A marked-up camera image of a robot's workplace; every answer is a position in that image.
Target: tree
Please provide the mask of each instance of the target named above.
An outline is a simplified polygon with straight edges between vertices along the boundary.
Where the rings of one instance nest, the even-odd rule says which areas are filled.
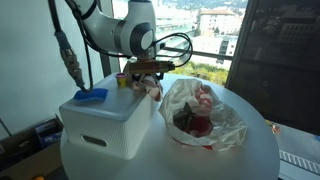
[[[220,33],[219,27],[214,28],[214,31],[213,31],[213,32],[216,33],[216,34],[219,34],[219,33]]]
[[[227,81],[229,71],[216,66],[190,61],[185,66],[177,68],[174,71],[170,71],[169,73],[207,79],[211,82],[224,86]]]

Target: red fruit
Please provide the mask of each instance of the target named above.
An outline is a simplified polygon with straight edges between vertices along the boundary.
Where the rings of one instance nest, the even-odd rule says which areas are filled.
[[[196,137],[201,137],[210,134],[212,124],[208,117],[196,117],[190,121],[190,131],[197,131]]]

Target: cardboard box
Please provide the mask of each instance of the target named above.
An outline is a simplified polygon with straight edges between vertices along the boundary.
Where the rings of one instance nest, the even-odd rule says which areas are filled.
[[[7,176],[12,180],[32,180],[38,175],[47,176],[61,165],[60,143],[55,143],[0,172],[0,179]]]
[[[8,176],[13,180],[31,180],[60,167],[60,143],[56,135],[62,129],[56,117],[0,141],[0,179]]]

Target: blue object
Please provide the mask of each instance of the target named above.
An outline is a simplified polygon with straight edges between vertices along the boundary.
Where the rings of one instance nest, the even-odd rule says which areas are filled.
[[[57,132],[57,133],[54,133],[49,136],[41,138],[40,139],[41,147],[44,149],[44,148],[47,148],[56,142],[59,142],[61,139],[61,135],[62,135],[62,132]]]
[[[320,142],[320,136],[314,136]]]
[[[79,102],[89,102],[89,101],[104,101],[107,97],[108,90],[103,88],[93,89],[90,93],[84,93],[79,90],[74,95],[73,99]]]

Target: city view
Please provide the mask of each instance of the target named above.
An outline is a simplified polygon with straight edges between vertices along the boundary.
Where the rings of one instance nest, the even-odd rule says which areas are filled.
[[[192,39],[194,51],[234,55],[247,0],[152,0],[152,3],[156,14],[157,39],[182,32]],[[128,12],[128,0],[113,0],[113,10],[115,18],[124,18]],[[166,40],[166,47],[186,49],[188,43],[183,38],[175,37]],[[171,60],[176,64],[183,62],[178,58],[160,60]],[[121,70],[126,61],[120,59]],[[230,60],[194,55],[190,63],[177,68],[173,73],[200,77],[224,85],[230,65]]]

